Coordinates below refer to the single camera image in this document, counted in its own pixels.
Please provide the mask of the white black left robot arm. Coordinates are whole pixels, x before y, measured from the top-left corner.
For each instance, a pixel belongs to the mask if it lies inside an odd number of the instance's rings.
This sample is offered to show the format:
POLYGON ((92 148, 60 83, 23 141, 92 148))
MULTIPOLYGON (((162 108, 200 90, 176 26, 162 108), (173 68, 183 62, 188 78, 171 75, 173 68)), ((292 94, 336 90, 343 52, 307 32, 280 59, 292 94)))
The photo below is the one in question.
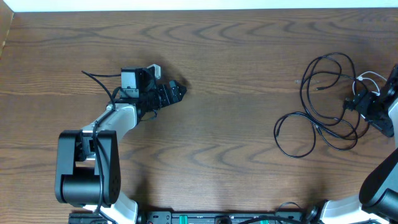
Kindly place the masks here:
POLYGON ((91 211, 85 223, 142 223, 137 202, 121 191, 119 142, 146 113, 183 100, 187 88, 176 80, 159 84, 159 65, 122 68, 120 86, 106 90, 109 103, 92 123, 58 137, 55 197, 91 211))

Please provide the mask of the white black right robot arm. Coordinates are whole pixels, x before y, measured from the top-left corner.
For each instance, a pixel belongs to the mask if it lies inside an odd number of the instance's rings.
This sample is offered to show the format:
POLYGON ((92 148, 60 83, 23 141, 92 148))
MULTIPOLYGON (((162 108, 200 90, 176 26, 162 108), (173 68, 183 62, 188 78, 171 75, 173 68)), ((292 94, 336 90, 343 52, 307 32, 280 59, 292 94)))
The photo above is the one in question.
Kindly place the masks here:
MULTIPOLYGON (((354 97, 354 109, 383 135, 397 139, 397 65, 380 94, 354 97)), ((366 177, 359 194, 329 200, 311 214, 310 223, 397 223, 397 150, 366 177)))

